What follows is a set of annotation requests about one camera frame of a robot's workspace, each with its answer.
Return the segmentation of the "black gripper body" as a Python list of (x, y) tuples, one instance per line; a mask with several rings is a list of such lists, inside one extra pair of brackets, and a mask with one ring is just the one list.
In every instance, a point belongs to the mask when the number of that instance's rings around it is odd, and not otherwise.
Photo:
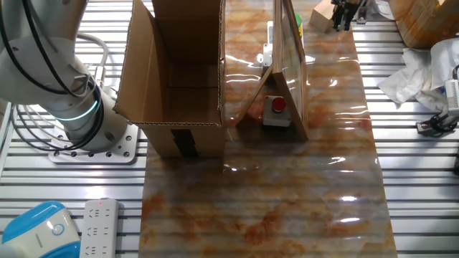
[(331, 3), (337, 8), (358, 9), (361, 5), (361, 0), (331, 0)]

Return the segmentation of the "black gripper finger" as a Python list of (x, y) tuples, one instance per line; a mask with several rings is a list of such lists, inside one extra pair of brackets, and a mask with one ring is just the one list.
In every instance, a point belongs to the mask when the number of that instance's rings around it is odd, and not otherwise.
[(354, 18), (354, 9), (349, 7), (346, 9), (344, 14), (345, 14), (344, 30), (348, 31), (350, 30), (351, 21)]
[(333, 29), (336, 31), (339, 30), (339, 26), (341, 24), (342, 16), (344, 15), (344, 8), (340, 5), (336, 5), (333, 10)]

